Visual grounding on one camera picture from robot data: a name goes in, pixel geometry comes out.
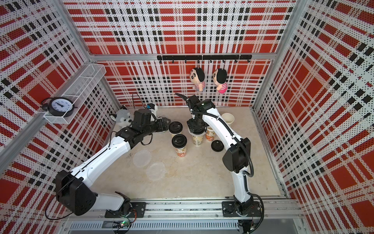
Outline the tall paper cup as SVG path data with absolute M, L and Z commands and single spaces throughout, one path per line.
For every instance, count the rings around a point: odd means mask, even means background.
M 201 135 L 201 136 L 192 136 L 193 144 L 196 147 L 201 146 L 202 143 L 203 143 L 203 140 L 204 140 L 204 136 L 203 135 Z

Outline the black cup lid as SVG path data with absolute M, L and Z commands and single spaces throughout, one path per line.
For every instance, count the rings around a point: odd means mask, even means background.
M 183 134 L 177 134 L 175 135 L 172 140 L 172 145 L 176 149 L 182 149 L 187 145 L 187 137 Z
M 222 152 L 224 150 L 224 144 L 220 141 L 220 140 L 214 140 L 212 143 L 211 143 L 211 149 L 214 151 L 214 152 Z
M 183 125 L 181 122 L 173 121 L 169 125 L 169 132 L 173 134 L 180 134 L 183 131 Z

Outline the paper cup red flowers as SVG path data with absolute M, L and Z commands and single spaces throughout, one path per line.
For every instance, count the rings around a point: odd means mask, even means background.
M 214 130 L 209 126 L 207 127 L 207 131 L 206 131 L 206 140 L 208 142 L 213 142 L 214 141 L 214 137 L 215 137 L 215 132 Z

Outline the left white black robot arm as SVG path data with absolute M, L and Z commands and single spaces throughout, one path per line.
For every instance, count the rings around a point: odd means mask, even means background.
M 91 210 L 121 210 L 128 199 L 124 194 L 98 194 L 90 187 L 109 166 L 141 143 L 144 137 L 167 131 L 170 123 L 170 119 L 157 118 L 150 110 L 135 111 L 131 124 L 120 129 L 93 157 L 72 171 L 63 170 L 56 175 L 56 200 L 76 216 Z

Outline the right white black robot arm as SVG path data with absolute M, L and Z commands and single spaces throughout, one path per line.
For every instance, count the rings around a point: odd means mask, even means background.
M 247 183 L 247 178 L 254 176 L 250 140 L 242 138 L 224 121 L 211 100 L 200 101 L 195 95 L 181 97 L 186 101 L 192 115 L 187 121 L 189 131 L 196 135 L 211 127 L 226 150 L 222 161 L 231 172 L 234 184 L 234 205 L 231 213 L 264 218 L 263 201 L 260 196 L 250 192 Z

